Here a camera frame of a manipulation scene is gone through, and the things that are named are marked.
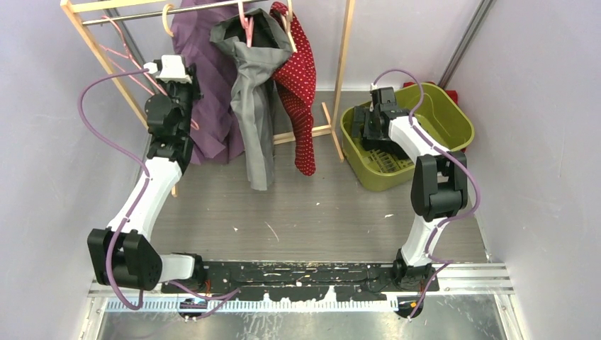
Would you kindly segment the purple skirt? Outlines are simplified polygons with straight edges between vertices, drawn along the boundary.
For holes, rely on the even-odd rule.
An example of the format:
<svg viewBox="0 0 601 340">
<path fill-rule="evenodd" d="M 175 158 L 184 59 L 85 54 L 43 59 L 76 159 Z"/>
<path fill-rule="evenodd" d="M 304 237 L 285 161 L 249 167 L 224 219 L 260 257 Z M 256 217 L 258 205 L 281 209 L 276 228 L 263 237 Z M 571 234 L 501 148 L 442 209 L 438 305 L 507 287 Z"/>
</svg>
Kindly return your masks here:
<svg viewBox="0 0 601 340">
<path fill-rule="evenodd" d="M 191 131 L 193 164 L 226 164 L 244 152 L 238 120 L 230 107 L 231 89 L 237 78 L 232 59 L 210 42 L 210 31 L 221 21 L 238 15 L 236 6 L 221 6 L 173 15 L 174 52 L 187 64 L 196 65 L 196 77 L 203 98 L 195 102 Z"/>
</svg>

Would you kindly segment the wooden hanger of purple skirt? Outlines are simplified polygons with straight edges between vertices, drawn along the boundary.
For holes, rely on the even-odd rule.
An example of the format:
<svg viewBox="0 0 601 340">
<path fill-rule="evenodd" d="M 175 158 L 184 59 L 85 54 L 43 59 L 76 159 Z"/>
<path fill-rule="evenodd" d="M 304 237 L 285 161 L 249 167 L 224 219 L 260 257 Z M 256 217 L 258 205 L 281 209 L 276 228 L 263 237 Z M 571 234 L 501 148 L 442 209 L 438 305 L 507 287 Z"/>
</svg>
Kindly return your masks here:
<svg viewBox="0 0 601 340">
<path fill-rule="evenodd" d="M 163 26 L 164 32 L 171 38 L 174 37 L 174 32 L 171 30 L 169 20 L 168 20 L 168 15 L 169 15 L 169 11 L 172 9 L 174 9 L 173 4 L 165 4 L 162 8 L 162 14 L 161 14 L 161 20 L 162 20 L 162 26 Z"/>
</svg>

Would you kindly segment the black skirt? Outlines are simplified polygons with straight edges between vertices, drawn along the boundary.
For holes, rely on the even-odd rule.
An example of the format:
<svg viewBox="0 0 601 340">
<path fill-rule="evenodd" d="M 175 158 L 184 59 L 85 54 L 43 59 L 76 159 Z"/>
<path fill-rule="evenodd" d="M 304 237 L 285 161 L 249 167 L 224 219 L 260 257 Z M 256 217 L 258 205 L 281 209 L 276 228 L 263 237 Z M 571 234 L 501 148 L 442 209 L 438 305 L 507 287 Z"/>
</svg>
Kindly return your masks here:
<svg viewBox="0 0 601 340">
<path fill-rule="evenodd" d="M 380 151 L 392 155 L 397 159 L 409 159 L 407 153 L 390 138 L 367 138 L 361 137 L 360 144 L 366 151 Z"/>
</svg>

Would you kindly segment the pink wire hanger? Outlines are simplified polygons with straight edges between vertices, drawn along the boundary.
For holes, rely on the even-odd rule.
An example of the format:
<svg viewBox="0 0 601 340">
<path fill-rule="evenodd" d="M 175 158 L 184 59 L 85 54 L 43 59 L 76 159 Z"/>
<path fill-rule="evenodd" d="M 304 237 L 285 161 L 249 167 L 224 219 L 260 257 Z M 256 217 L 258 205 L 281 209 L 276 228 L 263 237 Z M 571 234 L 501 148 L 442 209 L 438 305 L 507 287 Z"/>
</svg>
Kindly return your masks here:
<svg viewBox="0 0 601 340">
<path fill-rule="evenodd" d="M 123 49 L 125 51 L 125 54 L 120 53 L 120 52 L 116 52 L 115 50 L 112 50 L 108 47 L 103 47 L 101 46 L 105 51 L 108 51 L 110 53 L 113 53 L 115 55 L 121 56 L 122 58 L 125 58 L 129 61 L 131 61 L 133 63 L 133 65 L 137 68 L 137 69 L 142 69 L 142 66 L 135 60 L 132 52 L 130 51 L 130 48 L 128 47 L 128 44 L 125 40 L 125 34 L 122 31 L 122 29 L 120 28 L 120 26 L 111 18 L 109 18 L 108 16 L 102 16 L 102 18 L 104 19 L 108 19 L 109 23 L 115 28 L 117 34 L 120 36 L 122 45 L 123 45 Z M 153 85 L 157 90 L 159 90 L 159 85 L 155 80 L 151 80 L 151 77 L 149 75 L 145 75 L 145 77 L 147 78 L 147 80 L 150 81 L 151 85 Z M 142 83 L 138 80 L 134 81 L 136 84 L 138 84 L 139 86 L 141 86 L 144 90 L 146 90 L 146 92 L 148 92 L 149 94 L 154 94 L 154 92 L 152 90 L 150 90 L 148 87 L 146 87 L 145 85 L 142 85 Z M 194 130 L 199 130 L 199 125 L 198 123 L 192 119 L 191 120 L 191 128 Z"/>
</svg>

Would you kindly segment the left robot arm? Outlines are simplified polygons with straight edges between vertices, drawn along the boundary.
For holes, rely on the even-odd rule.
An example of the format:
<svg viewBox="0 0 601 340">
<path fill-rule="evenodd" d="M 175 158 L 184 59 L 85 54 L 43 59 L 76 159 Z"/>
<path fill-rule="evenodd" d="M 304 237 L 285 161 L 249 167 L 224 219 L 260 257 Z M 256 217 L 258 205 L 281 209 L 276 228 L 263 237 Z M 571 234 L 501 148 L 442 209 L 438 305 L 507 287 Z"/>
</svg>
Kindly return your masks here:
<svg viewBox="0 0 601 340">
<path fill-rule="evenodd" d="M 151 137 L 147 156 L 141 160 L 125 153 L 141 166 L 142 176 L 107 227 L 93 229 L 87 238 L 97 281 L 116 293 L 123 288 L 150 291 L 177 280 L 196 293 L 207 281 L 196 263 L 199 256 L 160 255 L 150 242 L 158 214 L 190 163 L 192 108 L 202 97 L 194 64 L 173 72 L 165 63 L 158 67 L 157 81 L 164 91 L 145 103 Z"/>
</svg>

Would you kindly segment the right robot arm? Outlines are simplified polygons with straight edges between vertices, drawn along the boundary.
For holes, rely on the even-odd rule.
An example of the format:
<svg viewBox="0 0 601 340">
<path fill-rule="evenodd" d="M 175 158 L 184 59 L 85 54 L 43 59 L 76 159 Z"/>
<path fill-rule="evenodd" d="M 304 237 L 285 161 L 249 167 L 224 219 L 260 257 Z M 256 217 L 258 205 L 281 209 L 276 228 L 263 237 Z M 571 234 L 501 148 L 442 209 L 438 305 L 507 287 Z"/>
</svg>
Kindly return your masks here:
<svg viewBox="0 0 601 340">
<path fill-rule="evenodd" d="M 393 88 L 372 86 L 370 95 L 370 106 L 354 108 L 352 137 L 366 151 L 409 159 L 415 166 L 410 192 L 415 219 L 391 269 L 395 285 L 409 291 L 430 277 L 431 253 L 446 222 L 466 207 L 467 162 L 462 152 L 433 140 L 414 110 L 398 105 Z"/>
</svg>

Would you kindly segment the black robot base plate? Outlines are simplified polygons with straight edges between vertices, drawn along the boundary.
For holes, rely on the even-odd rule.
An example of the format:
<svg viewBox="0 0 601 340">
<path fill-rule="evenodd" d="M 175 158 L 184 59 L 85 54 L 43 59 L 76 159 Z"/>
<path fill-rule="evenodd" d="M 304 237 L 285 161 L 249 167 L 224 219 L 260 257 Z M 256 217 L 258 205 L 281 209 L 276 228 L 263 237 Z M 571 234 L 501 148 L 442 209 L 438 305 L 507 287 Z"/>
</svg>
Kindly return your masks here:
<svg viewBox="0 0 601 340">
<path fill-rule="evenodd" d="M 437 291 L 429 280 L 435 269 L 403 267 L 398 262 L 207 261 L 200 271 L 179 283 L 195 293 L 224 295 L 239 290 L 236 299 L 275 302 L 323 301 L 331 290 L 335 301 L 379 301 L 386 293 Z"/>
</svg>

